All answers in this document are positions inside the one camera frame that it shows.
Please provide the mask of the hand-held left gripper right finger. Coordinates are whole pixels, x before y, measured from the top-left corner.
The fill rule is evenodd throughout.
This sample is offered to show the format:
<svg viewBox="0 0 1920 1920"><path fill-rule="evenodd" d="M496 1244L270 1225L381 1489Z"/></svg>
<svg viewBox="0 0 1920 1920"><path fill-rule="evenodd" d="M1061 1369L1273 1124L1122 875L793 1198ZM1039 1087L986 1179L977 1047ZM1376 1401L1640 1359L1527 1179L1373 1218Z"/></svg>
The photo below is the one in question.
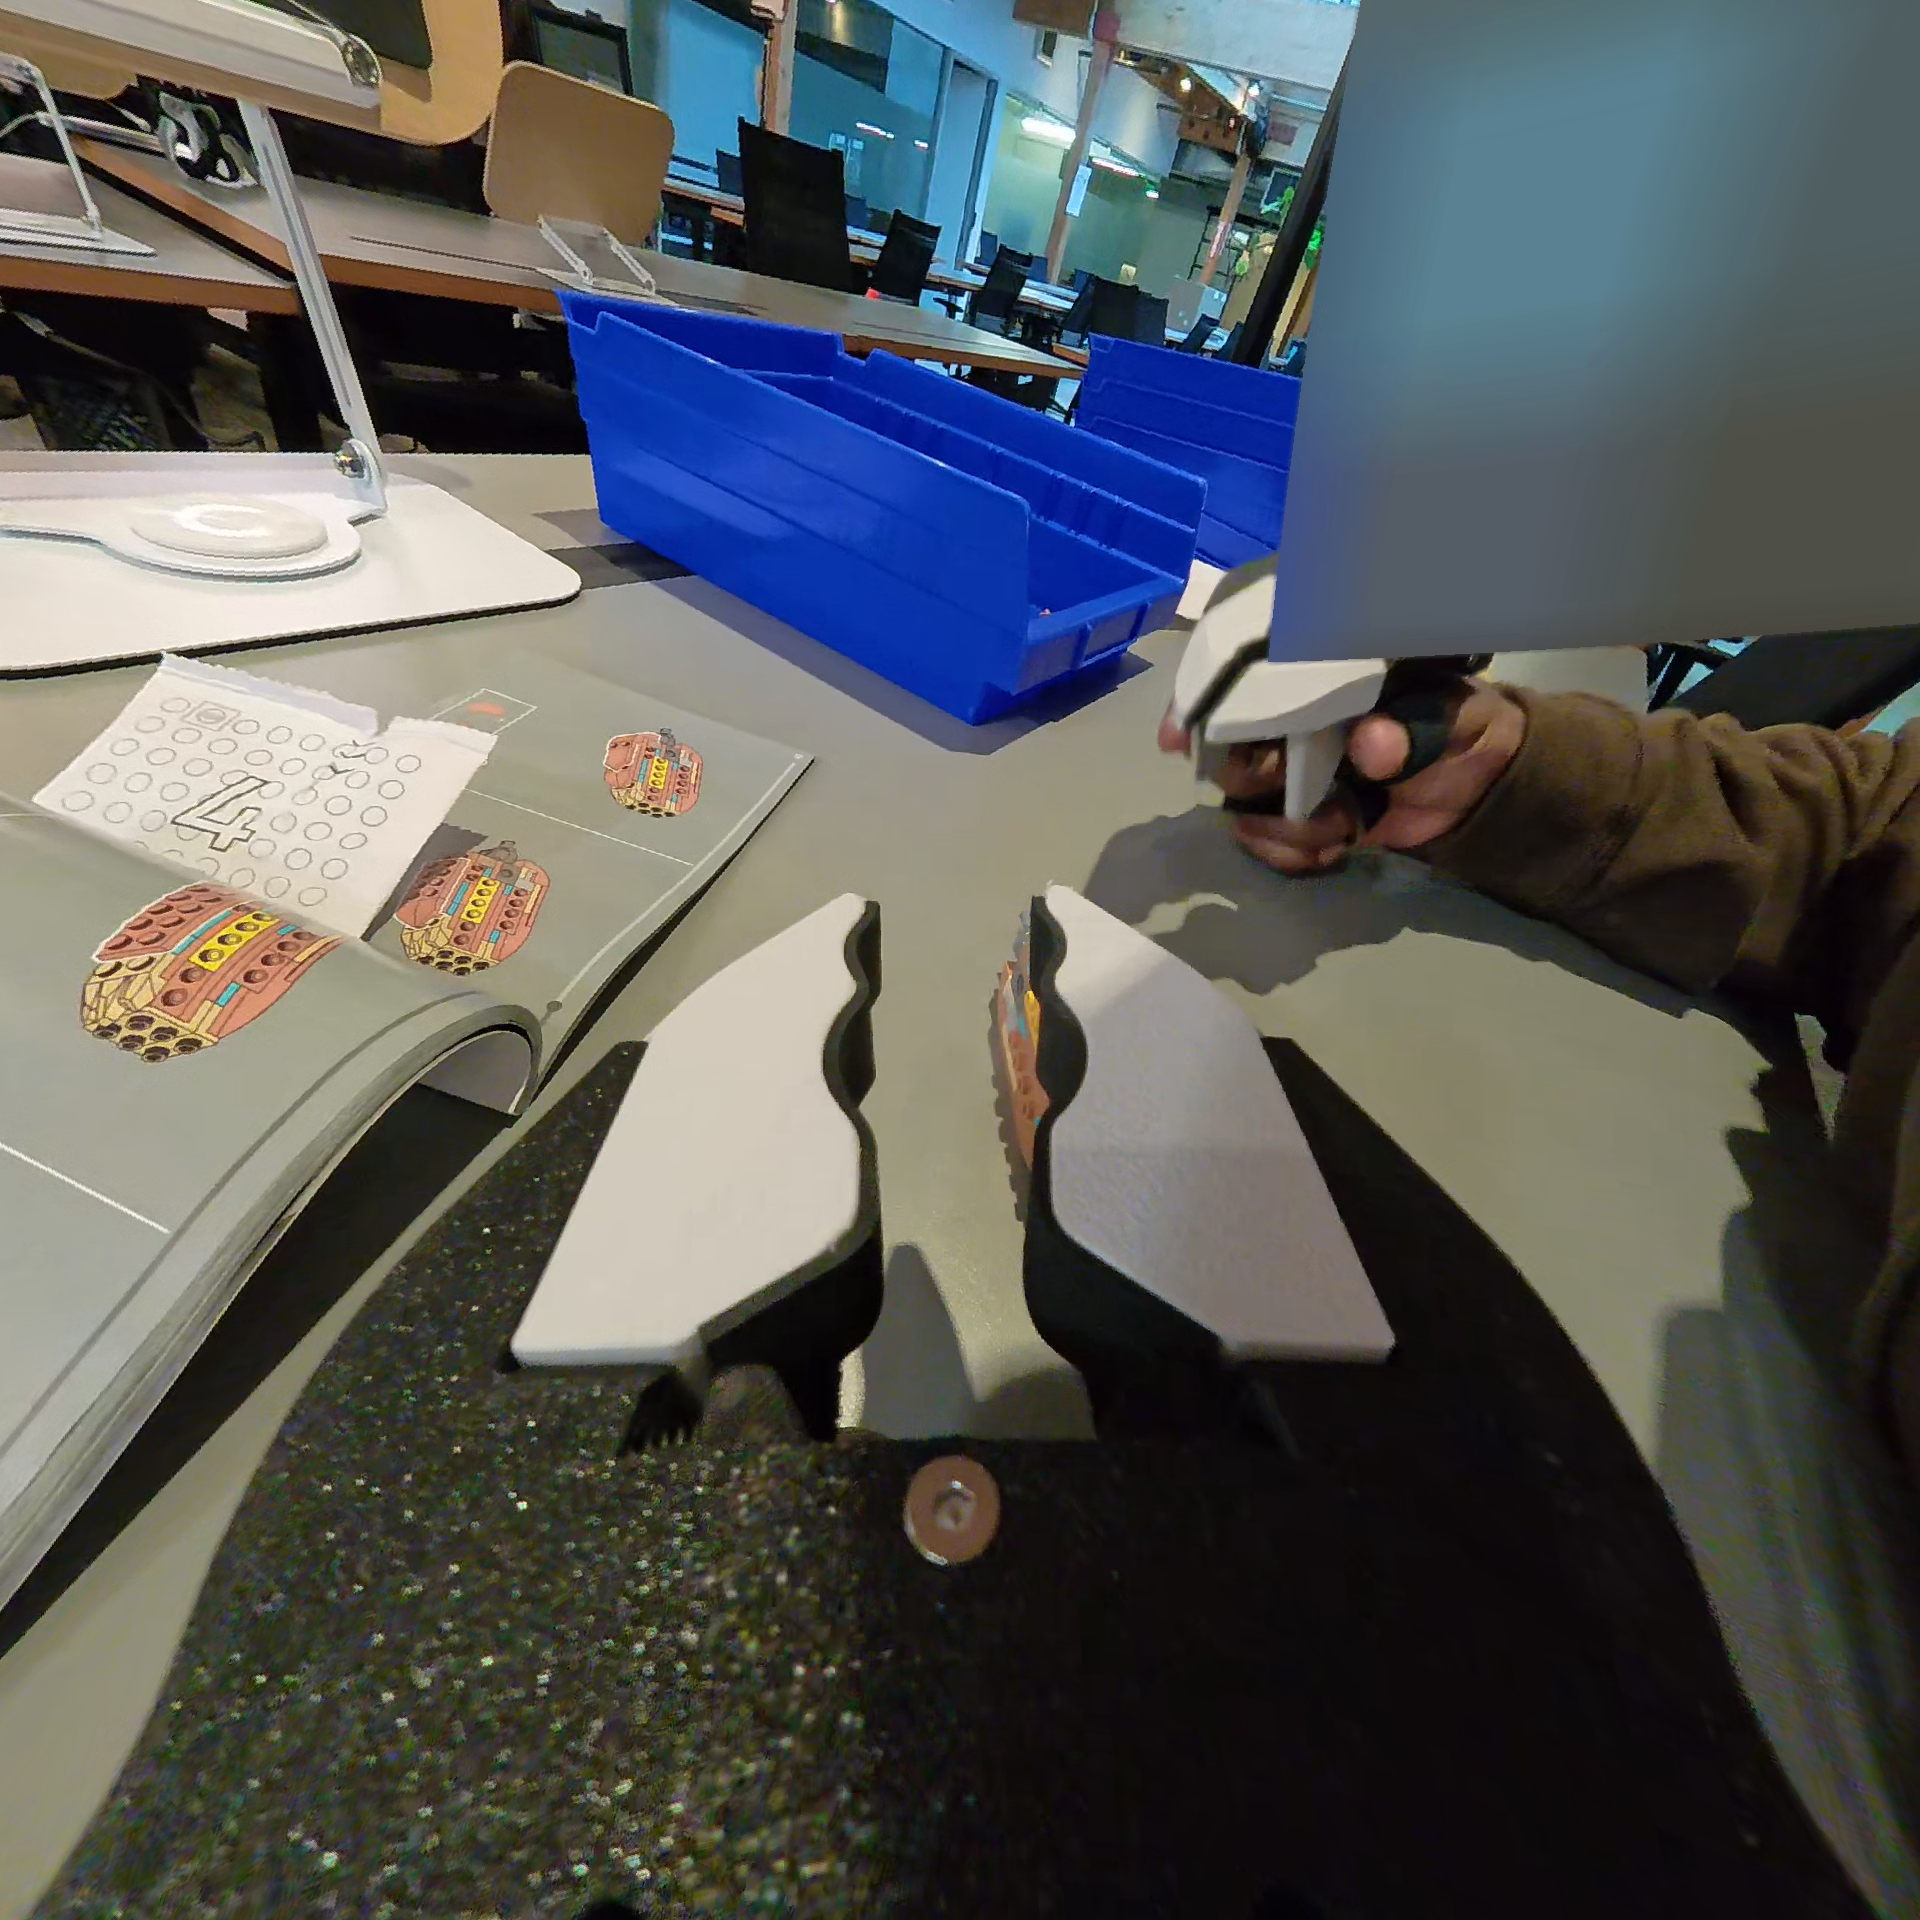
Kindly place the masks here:
<svg viewBox="0 0 1920 1920"><path fill-rule="evenodd" d="M1031 1222L1096 1304L1161 1308L1222 1360L1396 1344L1252 1019L1064 884L1028 907L1039 1095Z"/></svg>

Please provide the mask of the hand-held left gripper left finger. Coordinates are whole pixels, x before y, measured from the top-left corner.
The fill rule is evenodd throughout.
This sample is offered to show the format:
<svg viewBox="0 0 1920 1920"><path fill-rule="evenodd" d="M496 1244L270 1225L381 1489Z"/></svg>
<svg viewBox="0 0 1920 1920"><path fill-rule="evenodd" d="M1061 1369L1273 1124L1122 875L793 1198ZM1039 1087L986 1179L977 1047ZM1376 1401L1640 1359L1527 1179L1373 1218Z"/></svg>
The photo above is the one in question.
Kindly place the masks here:
<svg viewBox="0 0 1920 1920"><path fill-rule="evenodd" d="M512 1334L520 1369L721 1369L874 1235L877 934L874 902L833 896L649 1034Z"/></svg>

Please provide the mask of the colourful toy brick assembly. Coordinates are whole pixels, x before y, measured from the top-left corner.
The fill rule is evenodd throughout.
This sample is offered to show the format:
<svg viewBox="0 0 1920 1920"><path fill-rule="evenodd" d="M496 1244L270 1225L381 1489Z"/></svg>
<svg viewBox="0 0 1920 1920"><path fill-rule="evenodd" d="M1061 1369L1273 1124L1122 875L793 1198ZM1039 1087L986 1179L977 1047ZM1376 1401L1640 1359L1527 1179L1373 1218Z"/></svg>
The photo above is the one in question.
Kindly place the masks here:
<svg viewBox="0 0 1920 1920"><path fill-rule="evenodd" d="M1025 1186L1034 1159L1039 1121L1048 1097L1039 1083L1039 999L1031 985L1031 926L1020 920L1010 955L991 992L991 1068L996 1114L1012 1158L1015 1183Z"/></svg>

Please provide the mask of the blue plastic bin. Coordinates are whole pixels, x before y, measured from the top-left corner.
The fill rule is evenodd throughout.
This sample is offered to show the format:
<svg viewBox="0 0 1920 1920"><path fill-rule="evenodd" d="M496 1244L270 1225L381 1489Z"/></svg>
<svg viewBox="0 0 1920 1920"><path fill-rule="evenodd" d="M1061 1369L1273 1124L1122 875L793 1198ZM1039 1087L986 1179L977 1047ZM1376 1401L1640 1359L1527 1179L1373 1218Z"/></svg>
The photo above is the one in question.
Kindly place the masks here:
<svg viewBox="0 0 1920 1920"><path fill-rule="evenodd" d="M1202 479L889 353L559 290L598 520L950 720L1176 614Z"/></svg>

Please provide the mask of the person's right forearm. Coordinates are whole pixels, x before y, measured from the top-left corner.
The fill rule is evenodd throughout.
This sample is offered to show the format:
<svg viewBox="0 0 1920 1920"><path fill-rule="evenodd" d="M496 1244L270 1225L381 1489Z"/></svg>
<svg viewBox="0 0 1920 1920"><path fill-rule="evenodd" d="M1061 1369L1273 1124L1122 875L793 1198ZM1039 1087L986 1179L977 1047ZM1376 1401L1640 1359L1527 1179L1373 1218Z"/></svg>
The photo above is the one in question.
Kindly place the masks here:
<svg viewBox="0 0 1920 1920"><path fill-rule="evenodd" d="M1817 1019L1861 1087L1914 1070L1914 724L1512 698L1519 750L1433 870L1677 990Z"/></svg>

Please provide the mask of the grey desk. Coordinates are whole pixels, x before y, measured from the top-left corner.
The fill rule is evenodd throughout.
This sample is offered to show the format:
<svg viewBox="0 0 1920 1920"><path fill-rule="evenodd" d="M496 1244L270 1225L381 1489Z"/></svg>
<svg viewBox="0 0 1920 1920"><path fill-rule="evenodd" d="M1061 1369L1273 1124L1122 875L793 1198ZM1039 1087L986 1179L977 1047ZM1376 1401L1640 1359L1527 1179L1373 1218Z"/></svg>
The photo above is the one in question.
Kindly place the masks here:
<svg viewBox="0 0 1920 1920"><path fill-rule="evenodd" d="M1095 699L981 731L705 583L610 571L565 609L254 660L373 699L461 694L504 646L813 756L646 959L525 1121L399 1104L333 1175L4 1612L4 1916L28 1916L148 1716L207 1561L319 1360L393 1264L610 1046L842 892L881 913L873 1132L884 1308L842 1414L897 1439L1084 1441L1080 1386L1020 1289L996 1134L991 975L1016 913L1084 888L1226 984L1485 1230L1583 1353L1672 1499L1793 1788L1885 1914L1914 1916L1900 1734L1912 1704L1906 1527L1840 1378L1865 1248L1823 1184L1796 1040L1670 1016L1564 936L1404 866L1301 896L1198 820L1154 754L1181 636Z"/></svg>

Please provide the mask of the white desk stand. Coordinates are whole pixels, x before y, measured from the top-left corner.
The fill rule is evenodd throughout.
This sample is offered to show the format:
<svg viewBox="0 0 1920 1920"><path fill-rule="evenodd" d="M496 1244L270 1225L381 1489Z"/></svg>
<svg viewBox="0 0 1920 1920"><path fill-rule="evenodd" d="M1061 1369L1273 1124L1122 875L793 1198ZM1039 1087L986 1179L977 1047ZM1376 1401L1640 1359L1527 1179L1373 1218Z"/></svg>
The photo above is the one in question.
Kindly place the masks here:
<svg viewBox="0 0 1920 1920"><path fill-rule="evenodd" d="M551 609L576 577L409 479L351 363L271 113L369 135L380 67L311 4L4 4L4 56L232 99L345 441L318 454L4 455L4 678Z"/></svg>

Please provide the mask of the person's right hand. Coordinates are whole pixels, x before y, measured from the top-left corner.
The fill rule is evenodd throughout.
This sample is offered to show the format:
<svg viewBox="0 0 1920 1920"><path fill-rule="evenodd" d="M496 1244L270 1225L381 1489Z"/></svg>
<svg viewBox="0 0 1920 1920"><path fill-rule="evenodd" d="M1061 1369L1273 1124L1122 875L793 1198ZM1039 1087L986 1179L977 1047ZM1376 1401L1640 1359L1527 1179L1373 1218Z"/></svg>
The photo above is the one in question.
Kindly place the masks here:
<svg viewBox="0 0 1920 1920"><path fill-rule="evenodd" d="M1463 826L1502 779L1527 737L1527 712L1482 679L1442 686L1445 750L1421 772L1405 775L1409 731L1373 708L1345 724L1345 762L1362 782L1383 788L1383 810L1365 823L1354 803L1329 794L1305 820L1255 810L1285 787L1286 753L1280 740L1226 750L1209 775L1230 812L1242 852L1286 878L1332 873L1360 848L1418 852Z"/></svg>

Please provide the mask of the stack of blue bins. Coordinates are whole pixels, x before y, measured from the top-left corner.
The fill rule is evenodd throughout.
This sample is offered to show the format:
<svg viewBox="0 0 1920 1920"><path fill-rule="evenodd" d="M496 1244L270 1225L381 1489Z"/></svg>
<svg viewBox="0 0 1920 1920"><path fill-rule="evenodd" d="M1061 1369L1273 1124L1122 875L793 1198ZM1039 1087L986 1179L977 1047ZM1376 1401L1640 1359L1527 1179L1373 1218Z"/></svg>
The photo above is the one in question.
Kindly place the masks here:
<svg viewBox="0 0 1920 1920"><path fill-rule="evenodd" d="M1273 368L1095 337L1074 419L1204 490L1194 556L1217 569L1280 550L1303 383Z"/></svg>

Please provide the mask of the grey instruction booklet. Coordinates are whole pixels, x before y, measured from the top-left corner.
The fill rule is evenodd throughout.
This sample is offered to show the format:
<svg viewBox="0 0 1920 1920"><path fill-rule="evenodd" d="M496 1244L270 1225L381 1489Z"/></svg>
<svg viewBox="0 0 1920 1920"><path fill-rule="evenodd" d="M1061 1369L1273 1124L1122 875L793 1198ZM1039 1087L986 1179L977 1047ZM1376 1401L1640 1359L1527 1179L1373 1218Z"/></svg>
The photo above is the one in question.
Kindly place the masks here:
<svg viewBox="0 0 1920 1920"><path fill-rule="evenodd" d="M4 1600L386 1111L517 1119L810 766L519 650L204 664L496 743L361 939L34 806L152 672L4 796Z"/></svg>

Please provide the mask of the white numbered paper bag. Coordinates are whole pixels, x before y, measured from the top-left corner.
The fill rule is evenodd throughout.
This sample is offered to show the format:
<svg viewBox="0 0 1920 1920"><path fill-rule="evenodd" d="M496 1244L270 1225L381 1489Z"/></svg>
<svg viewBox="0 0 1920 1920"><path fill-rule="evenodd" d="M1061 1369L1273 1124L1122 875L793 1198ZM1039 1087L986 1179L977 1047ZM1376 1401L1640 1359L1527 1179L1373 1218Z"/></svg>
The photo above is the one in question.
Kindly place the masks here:
<svg viewBox="0 0 1920 1920"><path fill-rule="evenodd" d="M34 806L361 939L494 743L164 656Z"/></svg>

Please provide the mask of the person's dark jacket torso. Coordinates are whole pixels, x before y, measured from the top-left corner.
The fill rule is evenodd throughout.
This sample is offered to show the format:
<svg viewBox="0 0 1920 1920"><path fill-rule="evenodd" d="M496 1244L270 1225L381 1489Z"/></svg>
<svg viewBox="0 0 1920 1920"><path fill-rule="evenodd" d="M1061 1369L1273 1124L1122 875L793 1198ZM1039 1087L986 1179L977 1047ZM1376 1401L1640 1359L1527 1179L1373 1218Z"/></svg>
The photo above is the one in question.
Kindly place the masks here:
<svg viewBox="0 0 1920 1920"><path fill-rule="evenodd" d="M1853 1314L1853 1372L1872 1427L1917 1486L1917 1070L1914 1047L1861 1047L1837 1153L1874 1244Z"/></svg>

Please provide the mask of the clear acrylic stand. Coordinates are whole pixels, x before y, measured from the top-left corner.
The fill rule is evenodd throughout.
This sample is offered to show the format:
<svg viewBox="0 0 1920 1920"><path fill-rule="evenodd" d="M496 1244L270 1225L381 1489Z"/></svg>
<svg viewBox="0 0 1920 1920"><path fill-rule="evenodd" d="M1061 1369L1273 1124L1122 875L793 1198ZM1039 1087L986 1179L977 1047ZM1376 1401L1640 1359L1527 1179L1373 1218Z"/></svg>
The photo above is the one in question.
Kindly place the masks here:
<svg viewBox="0 0 1920 1920"><path fill-rule="evenodd" d="M610 228L542 215L535 225L543 258L538 272L584 295L656 299L660 290L637 255Z"/></svg>
<svg viewBox="0 0 1920 1920"><path fill-rule="evenodd" d="M34 113L30 113L30 120L39 120L55 135L60 148L60 160L2 154L4 248L156 260L157 249L152 246L106 226L79 169L55 94L37 65L2 56L2 83L4 89L31 99Z"/></svg>

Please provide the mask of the long wooden table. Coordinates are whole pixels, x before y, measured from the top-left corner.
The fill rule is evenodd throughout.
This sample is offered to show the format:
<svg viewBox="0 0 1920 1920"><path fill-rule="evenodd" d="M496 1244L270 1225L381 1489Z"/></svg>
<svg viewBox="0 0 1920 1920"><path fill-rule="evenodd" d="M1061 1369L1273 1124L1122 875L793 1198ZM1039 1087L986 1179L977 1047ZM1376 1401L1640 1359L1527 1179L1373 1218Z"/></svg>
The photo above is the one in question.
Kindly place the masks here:
<svg viewBox="0 0 1920 1920"><path fill-rule="evenodd" d="M81 167L125 198L152 203L254 263L287 272L284 223L263 188L232 195L185 180L161 159L77 145ZM559 257L538 228L454 208L390 200L364 188L297 180L326 280L361 290L460 304L559 313ZM817 330L849 353L1020 377L1077 377L1080 363L1025 348L914 304L837 295L709 260L639 251L660 299L714 313Z"/></svg>

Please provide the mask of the wood-framed black panel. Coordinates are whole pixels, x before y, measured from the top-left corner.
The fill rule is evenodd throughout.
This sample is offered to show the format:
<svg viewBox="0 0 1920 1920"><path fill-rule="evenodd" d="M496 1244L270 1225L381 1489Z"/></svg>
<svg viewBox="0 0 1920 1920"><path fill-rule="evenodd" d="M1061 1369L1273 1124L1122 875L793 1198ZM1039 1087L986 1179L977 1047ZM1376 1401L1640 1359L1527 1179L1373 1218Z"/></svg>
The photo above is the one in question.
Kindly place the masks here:
<svg viewBox="0 0 1920 1920"><path fill-rule="evenodd" d="M376 59L375 134L439 148L488 122L504 67L497 3L326 3L318 10Z"/></svg>

